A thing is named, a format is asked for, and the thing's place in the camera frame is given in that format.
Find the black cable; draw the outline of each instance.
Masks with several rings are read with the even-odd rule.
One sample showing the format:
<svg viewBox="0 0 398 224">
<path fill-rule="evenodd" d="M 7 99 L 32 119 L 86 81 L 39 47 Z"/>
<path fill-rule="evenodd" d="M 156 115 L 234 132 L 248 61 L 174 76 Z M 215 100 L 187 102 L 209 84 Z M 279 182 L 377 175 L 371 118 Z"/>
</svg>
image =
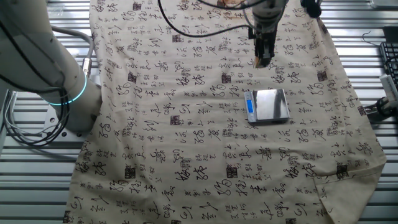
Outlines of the black cable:
<svg viewBox="0 0 398 224">
<path fill-rule="evenodd" d="M 215 7 L 215 8 L 217 8 L 217 9 L 243 10 L 243 9 L 248 9 L 248 8 L 250 8 L 250 7 L 253 7 L 253 6 L 257 6 L 258 4 L 261 4 L 261 3 L 266 2 L 266 1 L 268 1 L 268 0 L 261 0 L 261 1 L 258 1 L 258 2 L 252 3 L 252 4 L 244 5 L 244 6 L 242 6 L 242 7 L 236 7 L 236 6 L 242 4 L 244 1 L 241 2 L 241 3 L 239 3 L 239 4 L 236 5 L 236 6 L 232 6 L 232 7 L 217 6 L 217 5 L 214 5 L 214 4 L 210 4 L 210 3 L 208 3 L 208 2 L 205 2 L 205 1 L 203 1 L 203 0 L 197 0 L 197 1 L 203 3 L 203 4 L 207 5 L 207 6 Z"/>
<path fill-rule="evenodd" d="M 32 69 L 32 71 L 41 79 L 43 80 L 47 85 L 52 86 L 52 84 L 47 81 L 41 74 L 40 72 L 32 65 L 32 62 L 26 57 L 26 55 L 23 53 L 21 48 L 18 46 L 17 42 L 14 40 L 12 37 L 11 33 L 7 30 L 6 26 L 0 21 L 0 28 L 3 30 L 7 38 L 11 41 L 12 45 L 14 48 L 18 51 L 19 55 L 25 60 L 26 64 Z"/>
<path fill-rule="evenodd" d="M 398 58 L 398 56 L 393 56 L 393 57 L 387 59 L 386 62 L 384 62 L 384 65 L 387 65 L 388 63 L 390 63 L 392 61 L 392 59 L 396 59 L 396 58 Z"/>
<path fill-rule="evenodd" d="M 11 81 L 10 79 L 6 78 L 4 75 L 0 74 L 0 79 L 2 79 L 3 81 L 5 81 L 7 84 L 12 85 L 13 87 L 20 89 L 22 91 L 28 91 L 31 93 L 36 93 L 36 94 L 40 94 L 40 93 L 52 93 L 58 90 L 34 90 L 31 88 L 27 88 L 27 87 L 23 87 L 21 85 L 18 85 L 16 83 L 14 83 L 13 81 Z"/>
<path fill-rule="evenodd" d="M 378 46 L 377 44 L 370 43 L 370 42 L 368 42 L 368 41 L 365 40 L 365 35 L 370 34 L 371 32 L 372 32 L 372 31 L 369 31 L 369 32 L 367 32 L 367 33 L 362 34 L 362 39 L 363 39 L 364 42 L 366 42 L 366 43 L 368 43 L 368 44 L 372 44 L 372 45 Z"/>
<path fill-rule="evenodd" d="M 177 33 L 179 33 L 179 34 L 181 34 L 181 35 L 184 35 L 184 36 L 186 36 L 186 37 L 193 37 L 193 38 L 198 38 L 198 37 L 210 37 L 210 36 L 213 36 L 213 35 L 221 34 L 221 33 L 224 33 L 224 32 L 230 31 L 230 30 L 234 30 L 234 29 L 237 29 L 237 28 L 241 28 L 241 27 L 248 27 L 248 28 L 251 28 L 249 25 L 240 25 L 240 26 L 234 26 L 234 27 L 230 27 L 230 28 L 228 28 L 228 29 L 220 30 L 220 31 L 218 31 L 218 32 L 214 32 L 214 33 L 210 33 L 210 34 L 205 34 L 205 35 L 191 35 L 191 34 L 186 34 L 186 33 L 182 32 L 182 31 L 178 30 L 178 29 L 177 29 L 175 26 L 173 26 L 173 24 L 169 21 L 169 19 L 167 18 L 166 14 L 164 13 L 161 0 L 157 0 L 157 3 L 158 3 L 158 5 L 159 5 L 160 12 L 162 13 L 164 19 L 166 20 L 166 23 L 167 23 L 173 30 L 175 30 Z"/>
<path fill-rule="evenodd" d="M 59 94 L 63 95 L 65 92 L 66 92 L 66 90 L 62 89 L 62 90 L 60 90 Z M 7 94 L 8 94 L 8 96 L 6 98 L 5 105 L 8 105 L 9 101 L 12 100 L 9 92 Z M 53 142 L 59 136 L 59 134 L 63 131 L 63 129 L 65 128 L 65 126 L 66 126 L 66 124 L 68 122 L 68 119 L 69 119 L 69 112 L 68 112 L 69 111 L 69 104 L 68 103 L 66 103 L 66 107 L 67 107 L 67 117 L 65 118 L 65 122 L 62 124 L 62 127 L 57 130 L 58 126 L 60 125 L 60 123 L 58 123 L 52 132 L 50 132 L 46 137 L 44 137 L 43 139 L 38 140 L 38 141 L 27 142 L 26 140 L 24 140 L 24 139 L 22 139 L 20 137 L 20 133 L 18 133 L 14 127 L 10 126 L 10 128 L 8 128 L 7 125 L 5 125 L 5 127 L 7 129 L 7 132 L 10 133 L 10 137 L 12 137 L 15 141 L 17 141 L 17 142 L 19 142 L 21 144 L 26 144 L 26 145 L 31 146 L 31 147 L 46 146 L 46 145 L 50 144 L 51 142 Z M 64 113 L 64 100 L 63 100 L 63 98 L 61 98 L 61 115 L 60 115 L 61 118 L 63 117 L 63 113 Z M 11 111 L 8 111 L 8 113 L 3 113 L 3 119 L 5 120 L 6 116 L 7 116 L 7 119 L 10 120 L 9 117 L 11 115 L 12 115 Z"/>
</svg>

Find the wrinkled cloth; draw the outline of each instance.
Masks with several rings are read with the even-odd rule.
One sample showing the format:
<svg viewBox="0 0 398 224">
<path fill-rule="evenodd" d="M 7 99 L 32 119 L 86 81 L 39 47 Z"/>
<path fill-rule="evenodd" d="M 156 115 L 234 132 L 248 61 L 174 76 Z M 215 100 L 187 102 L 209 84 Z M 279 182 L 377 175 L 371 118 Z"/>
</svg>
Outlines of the wrinkled cloth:
<svg viewBox="0 0 398 224">
<path fill-rule="evenodd" d="M 241 11 L 163 2 L 189 34 L 245 23 Z M 90 5 L 103 104 L 64 223 L 358 221 L 386 157 L 327 28 L 299 1 L 262 69 L 247 28 L 194 39 L 156 1 Z M 290 119 L 251 126 L 244 92 L 279 88 Z"/>
</svg>

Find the metal slat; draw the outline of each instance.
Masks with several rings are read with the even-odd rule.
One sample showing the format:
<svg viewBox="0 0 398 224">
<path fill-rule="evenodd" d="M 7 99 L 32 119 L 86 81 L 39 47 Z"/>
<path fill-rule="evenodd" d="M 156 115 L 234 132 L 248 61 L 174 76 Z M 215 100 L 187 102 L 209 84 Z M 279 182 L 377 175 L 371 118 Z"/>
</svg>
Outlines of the metal slat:
<svg viewBox="0 0 398 224">
<path fill-rule="evenodd" d="M 1 219 L 51 218 L 61 220 L 65 205 L 0 205 Z"/>
</svg>

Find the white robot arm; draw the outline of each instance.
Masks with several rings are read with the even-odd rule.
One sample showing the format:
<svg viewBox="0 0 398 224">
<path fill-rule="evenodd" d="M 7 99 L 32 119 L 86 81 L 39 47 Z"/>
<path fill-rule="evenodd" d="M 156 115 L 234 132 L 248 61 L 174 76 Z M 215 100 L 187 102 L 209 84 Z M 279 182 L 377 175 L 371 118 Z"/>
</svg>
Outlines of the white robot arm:
<svg viewBox="0 0 398 224">
<path fill-rule="evenodd" d="M 100 111 L 101 87 L 88 78 L 88 63 L 83 71 L 55 38 L 45 0 L 0 1 L 0 27 L 0 82 L 38 93 L 58 115 L 69 102 L 66 128 L 89 131 Z M 61 89 L 63 96 L 56 91 Z"/>
</svg>

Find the wire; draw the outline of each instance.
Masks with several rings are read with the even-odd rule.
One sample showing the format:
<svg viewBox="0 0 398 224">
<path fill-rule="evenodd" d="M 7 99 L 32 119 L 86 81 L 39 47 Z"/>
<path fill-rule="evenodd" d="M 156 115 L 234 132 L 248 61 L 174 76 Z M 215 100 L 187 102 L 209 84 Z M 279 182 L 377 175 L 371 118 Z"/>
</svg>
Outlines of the wire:
<svg viewBox="0 0 398 224">
<path fill-rule="evenodd" d="M 257 6 L 258 4 L 261 4 L 261 3 L 266 2 L 268 0 L 260 0 L 258 2 L 255 2 L 255 3 L 252 3 L 252 4 L 248 4 L 248 5 L 245 5 L 245 6 L 242 6 L 242 7 L 236 7 L 236 6 L 238 6 L 238 5 L 242 4 L 242 3 L 239 3 L 236 6 L 226 7 L 226 6 L 217 6 L 217 5 L 214 5 L 214 4 L 210 4 L 210 3 L 207 3 L 207 2 L 205 2 L 203 0 L 197 0 L 197 1 L 203 3 L 203 4 L 207 5 L 207 6 L 215 7 L 217 9 L 242 10 L 242 9 L 248 9 L 250 7 L 253 7 L 253 6 Z"/>
<path fill-rule="evenodd" d="M 87 41 L 89 43 L 90 47 L 88 49 L 88 53 L 87 53 L 86 57 L 91 58 L 91 56 L 93 56 L 94 42 L 93 42 L 93 39 L 91 39 L 91 37 L 89 35 L 82 33 L 80 31 L 64 29 L 64 28 L 56 27 L 56 26 L 51 26 L 51 29 L 55 32 L 59 32 L 62 34 L 78 36 L 78 37 L 82 38 L 83 40 Z"/>
<path fill-rule="evenodd" d="M 365 35 L 370 34 L 371 32 L 372 32 L 372 31 L 369 31 L 369 32 L 367 32 L 367 33 L 362 34 L 362 39 L 363 39 L 364 42 L 366 42 L 366 43 L 368 43 L 368 44 L 372 44 L 372 45 L 378 46 L 377 44 L 370 43 L 370 42 L 368 42 L 368 41 L 365 40 Z"/>
<path fill-rule="evenodd" d="M 8 104 L 7 107 L 6 107 L 6 111 L 9 111 L 9 110 L 10 110 L 11 112 L 14 111 L 14 106 L 11 106 L 11 105 L 13 104 L 13 103 L 12 103 L 13 100 L 14 100 L 14 99 L 11 98 L 11 100 L 9 101 L 9 104 Z M 66 119 L 66 117 L 62 118 L 59 122 L 64 122 L 65 119 Z M 18 129 L 19 131 L 22 131 L 22 132 L 24 132 L 24 133 L 31 134 L 31 135 L 45 133 L 46 130 L 48 130 L 48 129 L 50 129 L 50 128 L 54 128 L 54 127 L 57 126 L 57 125 L 55 124 L 55 125 L 53 125 L 53 126 L 49 126 L 48 128 L 44 129 L 43 131 L 40 131 L 40 132 L 37 132 L 37 133 L 30 133 L 30 132 L 24 131 L 24 130 L 21 129 L 21 128 L 18 128 L 15 124 L 13 124 L 13 123 L 15 123 L 14 117 L 13 117 L 13 116 L 11 116 L 11 122 L 10 122 L 10 121 L 8 120 L 8 118 L 6 117 L 6 123 L 7 123 L 9 126 L 12 126 L 12 127 L 15 128 L 15 129 Z"/>
<path fill-rule="evenodd" d="M 52 86 L 52 84 L 47 81 L 41 74 L 40 72 L 32 65 L 32 62 L 26 57 L 26 55 L 23 53 L 21 48 L 18 46 L 17 42 L 14 40 L 12 37 L 11 33 L 7 30 L 6 26 L 0 21 L 0 27 L 7 36 L 7 38 L 11 41 L 12 45 L 14 48 L 18 51 L 19 55 L 25 60 L 26 64 L 32 69 L 32 71 L 41 79 L 43 80 L 47 85 Z"/>
<path fill-rule="evenodd" d="M 393 57 L 387 59 L 386 62 L 384 62 L 384 65 L 387 65 L 388 63 L 390 63 L 392 61 L 392 59 L 396 59 L 396 58 L 398 58 L 398 56 L 393 56 Z"/>
<path fill-rule="evenodd" d="M 63 94 L 63 92 L 66 91 L 65 89 L 60 90 L 60 95 Z M 12 97 L 14 95 L 10 94 L 10 91 L 8 91 L 7 96 L 6 96 L 6 100 L 5 100 L 5 104 L 4 105 L 9 105 L 10 101 L 12 100 Z M 69 118 L 69 104 L 66 103 L 66 110 L 67 110 L 67 115 L 64 117 L 64 105 L 61 105 L 61 115 L 60 117 L 63 119 L 60 119 L 60 122 L 58 122 L 58 124 L 55 126 L 55 129 L 50 132 L 47 133 L 47 136 L 44 137 L 41 140 L 38 141 L 32 141 L 32 139 L 27 138 L 26 136 L 24 136 L 22 133 L 20 133 L 16 128 L 10 126 L 8 127 L 8 125 L 5 125 L 5 128 L 7 129 L 8 133 L 10 133 L 10 137 L 12 137 L 15 141 L 22 143 L 22 144 L 26 144 L 28 146 L 32 146 L 32 147 L 42 147 L 42 146 L 46 146 L 48 144 L 50 144 L 51 142 L 53 142 L 58 136 L 59 134 L 63 131 L 63 129 L 65 128 L 67 122 L 68 122 L 68 118 Z M 9 107 L 7 107 L 7 111 L 4 111 L 3 113 L 3 118 L 5 121 L 12 119 L 11 116 L 11 110 L 9 110 Z M 61 128 L 58 129 L 59 125 L 61 124 L 61 121 L 65 120 L 65 122 L 62 124 Z"/>
<path fill-rule="evenodd" d="M 218 31 L 218 32 L 214 32 L 214 33 L 210 33 L 210 34 L 205 34 L 205 35 L 191 35 L 191 34 L 187 34 L 187 33 L 184 33 L 184 32 L 182 32 L 182 31 L 178 30 L 178 29 L 177 29 L 175 26 L 173 26 L 173 24 L 169 21 L 169 19 L 167 18 L 166 14 L 164 13 L 161 0 L 157 0 L 157 3 L 158 3 L 158 5 L 159 5 L 160 12 L 162 13 L 164 19 L 166 20 L 166 23 L 167 23 L 173 30 L 175 30 L 177 33 L 179 33 L 179 34 L 181 34 L 181 35 L 184 35 L 184 36 L 186 36 L 186 37 L 194 37 L 194 38 L 198 38 L 198 37 L 210 37 L 210 36 L 213 36 L 213 35 L 222 34 L 222 33 L 224 33 L 224 32 L 227 32 L 227 31 L 230 31 L 230 30 L 234 30 L 234 29 L 237 29 L 237 28 L 241 28 L 241 27 L 248 27 L 248 28 L 251 28 L 249 25 L 240 25 L 240 26 L 234 26 L 234 27 L 230 27 L 230 28 L 227 28 L 227 29 L 224 29 L 224 30 L 220 30 L 220 31 Z"/>
<path fill-rule="evenodd" d="M 244 19 L 246 20 L 247 24 L 248 24 L 250 27 L 252 27 L 252 29 L 254 29 L 254 30 L 258 31 L 258 32 L 261 32 L 260 29 L 258 29 L 257 27 L 255 27 L 254 25 L 251 24 L 251 22 L 250 22 L 250 20 L 249 20 L 249 18 L 248 18 L 248 15 L 246 14 L 246 11 L 245 11 L 245 10 L 242 10 L 242 11 L 243 11 Z"/>
<path fill-rule="evenodd" d="M 16 83 L 14 83 L 13 81 L 11 81 L 10 79 L 6 78 L 4 75 L 1 75 L 1 74 L 0 74 L 0 79 L 2 79 L 7 84 L 9 84 L 9 85 L 11 85 L 11 86 L 13 86 L 13 87 L 15 87 L 17 89 L 20 89 L 22 91 L 28 91 L 28 92 L 31 92 L 31 93 L 36 93 L 36 94 L 53 93 L 55 91 L 59 91 L 60 89 L 62 89 L 60 87 L 54 87 L 56 89 L 53 89 L 53 90 L 34 90 L 34 89 L 31 89 L 31 88 L 27 88 L 27 87 L 21 86 L 19 84 L 16 84 Z"/>
</svg>

